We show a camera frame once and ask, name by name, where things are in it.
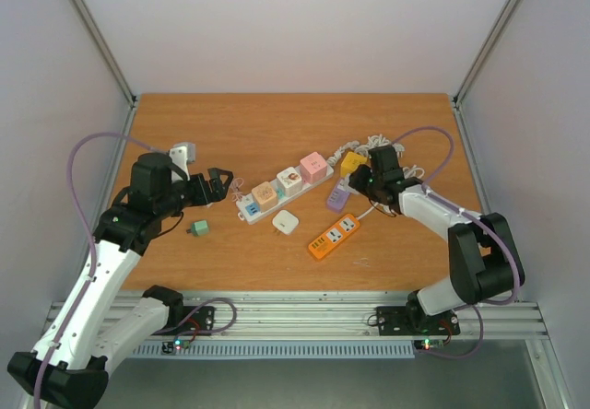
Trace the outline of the green small charger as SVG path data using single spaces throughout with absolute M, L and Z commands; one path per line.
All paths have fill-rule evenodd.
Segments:
M 206 220 L 198 220 L 192 222 L 189 228 L 186 230 L 187 234 L 193 235 L 194 237 L 201 237 L 208 234 L 210 231 L 209 225 Z

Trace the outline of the yellow cube socket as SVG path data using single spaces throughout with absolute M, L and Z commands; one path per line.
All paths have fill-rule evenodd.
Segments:
M 340 163 L 340 177 L 345 178 L 354 172 L 360 165 L 366 164 L 368 158 L 356 152 L 349 151 Z

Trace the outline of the beige cube socket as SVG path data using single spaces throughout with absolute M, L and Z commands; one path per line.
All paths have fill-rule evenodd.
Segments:
M 277 192 L 269 181 L 264 181 L 255 186 L 251 194 L 258 205 L 260 212 L 268 211 L 278 202 Z

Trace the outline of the white cube socket adapter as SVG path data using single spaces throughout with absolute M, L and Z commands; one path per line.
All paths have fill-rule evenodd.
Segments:
M 303 187 L 303 179 L 293 167 L 288 167 L 277 174 L 277 187 L 285 197 L 292 197 Z

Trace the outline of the white power strip pastel sockets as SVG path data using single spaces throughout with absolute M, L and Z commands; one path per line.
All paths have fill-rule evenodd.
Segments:
M 326 174 L 313 183 L 302 177 L 301 166 L 282 170 L 274 180 L 265 181 L 236 202 L 238 218 L 253 225 L 263 218 L 284 209 L 287 204 L 303 196 L 310 190 L 331 179 L 334 170 L 326 168 Z

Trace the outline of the pink cube socket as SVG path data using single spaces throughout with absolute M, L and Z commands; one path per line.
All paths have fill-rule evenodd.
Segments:
M 314 184 L 327 174 L 327 162 L 318 152 L 312 152 L 300 161 L 300 173 L 303 180 Z

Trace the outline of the white charger with pink cable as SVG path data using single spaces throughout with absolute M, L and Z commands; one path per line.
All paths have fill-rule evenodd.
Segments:
M 224 198 L 230 194 L 230 200 L 233 203 L 239 202 L 244 197 L 244 193 L 242 192 L 243 178 L 233 178 L 230 182 L 228 180 L 211 179 L 208 183 L 212 194 L 217 196 L 219 200 L 222 200 L 220 197 L 221 194 L 224 195 Z

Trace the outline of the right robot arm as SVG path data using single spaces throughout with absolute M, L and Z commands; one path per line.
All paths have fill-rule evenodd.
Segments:
M 464 306 L 514 302 L 525 270 L 507 219 L 465 209 L 422 179 L 406 176 L 392 146 L 376 147 L 369 156 L 369 164 L 350 174 L 349 186 L 395 214 L 418 221 L 447 243 L 449 275 L 407 297 L 404 324 L 410 332 L 426 334 Z

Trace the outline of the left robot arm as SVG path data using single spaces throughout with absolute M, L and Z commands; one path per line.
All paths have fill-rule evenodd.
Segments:
M 177 333 L 193 311 L 183 295 L 151 286 L 136 306 L 106 332 L 100 327 L 121 285 L 162 223 L 187 207 L 224 200 L 232 172 L 210 168 L 191 175 L 179 152 L 146 153 L 131 169 L 89 237 L 89 257 L 58 316 L 29 352 L 16 352 L 7 371 L 39 407 L 93 408 L 117 366 L 152 334 Z

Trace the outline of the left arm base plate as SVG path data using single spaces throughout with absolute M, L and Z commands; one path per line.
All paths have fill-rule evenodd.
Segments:
M 173 335 L 187 335 L 193 334 L 197 330 L 211 331 L 214 326 L 216 309 L 214 306 L 204 306 L 197 312 L 193 313 L 182 325 L 164 332 L 160 330 L 155 332 L 155 335 L 173 336 Z

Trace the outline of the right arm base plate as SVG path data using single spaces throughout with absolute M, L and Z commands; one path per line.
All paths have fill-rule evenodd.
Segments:
M 410 306 L 380 306 L 366 324 L 376 328 L 381 336 L 443 336 L 461 333 L 458 317 L 451 310 L 429 316 L 420 308 Z

